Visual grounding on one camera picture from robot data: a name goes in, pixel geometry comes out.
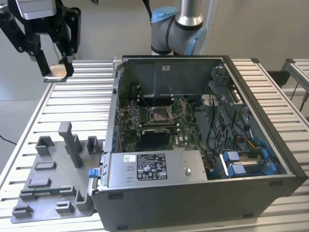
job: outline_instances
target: slotted aluminum surface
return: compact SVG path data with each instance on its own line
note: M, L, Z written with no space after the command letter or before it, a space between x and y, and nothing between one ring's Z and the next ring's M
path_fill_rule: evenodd
M306 92L309 92L309 59L287 59L282 70L287 71Z
M309 126L260 64L251 60L233 60L263 109L287 143L295 158L309 175ZM76 61L74 76L65 84L50 84L31 122L18 142L6 167L7 176L0 190L0 231L104 231L97 213L91 217L12 224L10 216L20 190L34 162L35 142L40 135L53 140L63 120L72 121L73 131L81 140L89 135L104 139L106 135L110 94L111 61ZM309 228L309 181L290 197L277 199L259 218L207 223L141 232L268 232L306 231Z

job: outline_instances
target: screw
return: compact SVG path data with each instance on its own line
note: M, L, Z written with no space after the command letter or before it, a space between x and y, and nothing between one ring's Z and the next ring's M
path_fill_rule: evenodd
M191 175L191 169L190 168L185 168L184 169L184 173L186 176L190 176Z

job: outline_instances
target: power supply label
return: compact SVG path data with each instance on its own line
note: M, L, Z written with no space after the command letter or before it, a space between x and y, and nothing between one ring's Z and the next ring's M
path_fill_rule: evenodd
M138 180L166 180L167 178L165 154L137 155Z

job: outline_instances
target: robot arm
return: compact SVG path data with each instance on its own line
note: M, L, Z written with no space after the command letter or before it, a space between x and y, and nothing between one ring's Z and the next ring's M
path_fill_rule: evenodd
M16 23L19 20L25 33ZM9 0L0 6L0 28L19 52L36 61L46 81L66 81L73 75L73 54L80 44L81 11L61 0ZM55 76L41 50L41 34L48 34L61 52L66 74Z

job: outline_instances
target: sticker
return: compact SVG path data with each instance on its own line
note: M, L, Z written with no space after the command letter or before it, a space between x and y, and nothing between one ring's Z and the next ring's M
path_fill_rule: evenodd
M162 71L169 71L170 70L170 66L166 65L166 66L162 66Z
M125 155L124 162L135 162L136 156L135 155Z
M138 180L166 180L167 178L165 154L137 155Z

